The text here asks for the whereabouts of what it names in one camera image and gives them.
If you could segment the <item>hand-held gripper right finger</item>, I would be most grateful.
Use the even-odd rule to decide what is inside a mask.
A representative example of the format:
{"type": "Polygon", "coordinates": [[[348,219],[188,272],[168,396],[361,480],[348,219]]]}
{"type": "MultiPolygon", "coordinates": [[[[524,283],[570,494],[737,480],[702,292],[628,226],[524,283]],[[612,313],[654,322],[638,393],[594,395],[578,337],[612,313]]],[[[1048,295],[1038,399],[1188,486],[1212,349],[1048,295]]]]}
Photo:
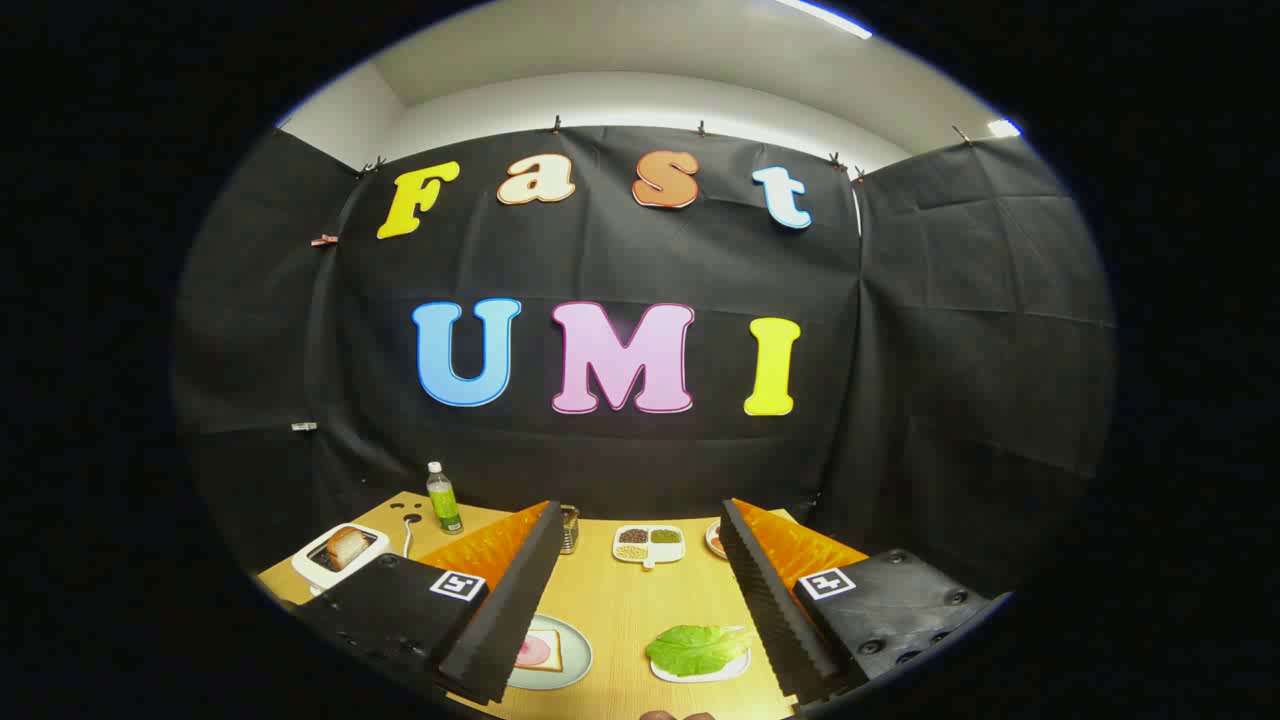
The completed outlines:
{"type": "Polygon", "coordinates": [[[719,515],[735,580],[780,688],[801,714],[914,682],[1009,603],[919,553],[860,553],[737,498],[719,515]]]}

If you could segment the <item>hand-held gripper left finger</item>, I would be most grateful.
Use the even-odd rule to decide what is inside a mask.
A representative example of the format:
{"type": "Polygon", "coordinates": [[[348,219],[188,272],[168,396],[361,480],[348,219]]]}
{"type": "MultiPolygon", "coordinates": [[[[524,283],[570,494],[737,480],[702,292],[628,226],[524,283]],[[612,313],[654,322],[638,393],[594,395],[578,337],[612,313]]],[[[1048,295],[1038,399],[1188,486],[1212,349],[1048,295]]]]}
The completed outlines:
{"type": "Polygon", "coordinates": [[[298,619],[420,694],[499,702],[561,542],[561,505],[543,501],[419,560],[378,555],[298,619]]]}

